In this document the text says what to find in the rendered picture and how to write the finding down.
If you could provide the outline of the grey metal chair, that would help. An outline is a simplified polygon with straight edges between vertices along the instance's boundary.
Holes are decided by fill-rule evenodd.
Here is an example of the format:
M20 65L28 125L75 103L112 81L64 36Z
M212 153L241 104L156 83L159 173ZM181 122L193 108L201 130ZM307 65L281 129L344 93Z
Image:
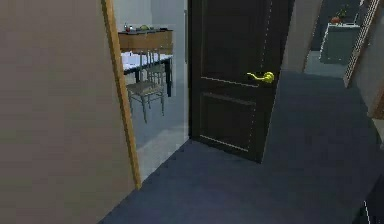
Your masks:
M141 55L148 61L148 51L142 51ZM144 122L147 122L147 110L146 108L151 108L151 102L159 100L161 103L161 113L164 113L164 101L165 101L165 82L163 84L156 84L150 81L147 78L147 69L143 71L144 78L142 81L127 84L126 89L128 93L129 104L132 104L132 101L138 101L142 105L143 119Z
M161 54L158 49L152 49L148 51L148 67L147 78L156 83L163 84L164 76L166 74L165 66L161 63Z

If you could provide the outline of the dark brown room door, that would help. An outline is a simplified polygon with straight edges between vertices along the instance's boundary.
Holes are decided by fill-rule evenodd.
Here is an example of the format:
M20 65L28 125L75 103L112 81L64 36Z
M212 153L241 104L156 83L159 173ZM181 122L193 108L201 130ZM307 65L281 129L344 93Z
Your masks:
M295 1L187 0L191 139L263 160Z

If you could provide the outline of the brown wooden sideboard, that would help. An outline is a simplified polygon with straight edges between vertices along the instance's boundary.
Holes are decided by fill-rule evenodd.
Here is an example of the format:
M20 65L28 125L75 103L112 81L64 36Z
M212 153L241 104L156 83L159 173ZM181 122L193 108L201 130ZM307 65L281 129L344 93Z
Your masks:
M146 49L157 49L162 54L173 54L173 32L171 30L146 30L119 32L120 49L135 53Z

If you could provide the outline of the pale grey cabinet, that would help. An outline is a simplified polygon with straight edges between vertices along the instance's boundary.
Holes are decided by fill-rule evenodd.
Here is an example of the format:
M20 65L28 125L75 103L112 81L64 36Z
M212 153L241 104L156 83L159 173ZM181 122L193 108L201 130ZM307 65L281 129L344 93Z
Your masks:
M359 31L360 26L353 23L329 23L321 44L320 62L347 65Z

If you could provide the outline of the red potted plant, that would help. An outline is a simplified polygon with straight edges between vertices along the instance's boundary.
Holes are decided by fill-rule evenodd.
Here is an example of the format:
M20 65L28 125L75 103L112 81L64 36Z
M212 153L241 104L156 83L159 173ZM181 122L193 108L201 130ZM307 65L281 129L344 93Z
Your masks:
M334 17L331 18L330 23L331 24L338 24L342 23L344 18L346 17L347 10L346 9L340 9Z

